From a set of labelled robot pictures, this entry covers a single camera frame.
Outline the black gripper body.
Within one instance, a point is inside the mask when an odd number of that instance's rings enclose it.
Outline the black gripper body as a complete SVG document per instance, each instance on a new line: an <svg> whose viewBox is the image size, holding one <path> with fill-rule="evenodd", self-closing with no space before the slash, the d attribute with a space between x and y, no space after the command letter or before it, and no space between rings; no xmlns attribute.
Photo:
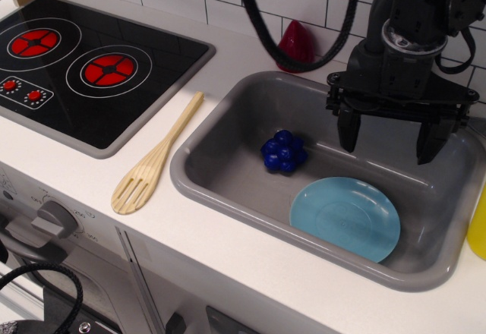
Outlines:
<svg viewBox="0 0 486 334"><path fill-rule="evenodd" d="M353 49L347 69L330 74L326 109L349 107L358 115L437 124L449 118L464 126L478 92L431 71L431 58Z"/></svg>

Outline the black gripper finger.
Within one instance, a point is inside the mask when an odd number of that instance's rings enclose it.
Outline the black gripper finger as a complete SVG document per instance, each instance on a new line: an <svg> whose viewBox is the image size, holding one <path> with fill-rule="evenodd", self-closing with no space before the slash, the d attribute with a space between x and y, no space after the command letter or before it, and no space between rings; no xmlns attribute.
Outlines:
<svg viewBox="0 0 486 334"><path fill-rule="evenodd" d="M416 156L419 165L432 162L452 133L449 122L423 122L418 133Z"/></svg>
<svg viewBox="0 0 486 334"><path fill-rule="evenodd" d="M361 115L354 109L341 109L337 127L341 147L347 152L353 152L361 127Z"/></svg>

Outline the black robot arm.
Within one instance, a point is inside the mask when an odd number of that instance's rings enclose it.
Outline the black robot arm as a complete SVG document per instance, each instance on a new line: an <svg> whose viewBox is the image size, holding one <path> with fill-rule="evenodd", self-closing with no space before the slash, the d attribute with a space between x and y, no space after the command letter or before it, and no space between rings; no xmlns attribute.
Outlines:
<svg viewBox="0 0 486 334"><path fill-rule="evenodd" d="M485 0L373 0L367 35L344 72L331 74L327 108L338 118L339 142L355 149L363 115L418 122L416 156L431 162L451 134L465 127L476 91L447 80L465 70L446 67L449 38L462 36L470 52L472 23Z"/></svg>

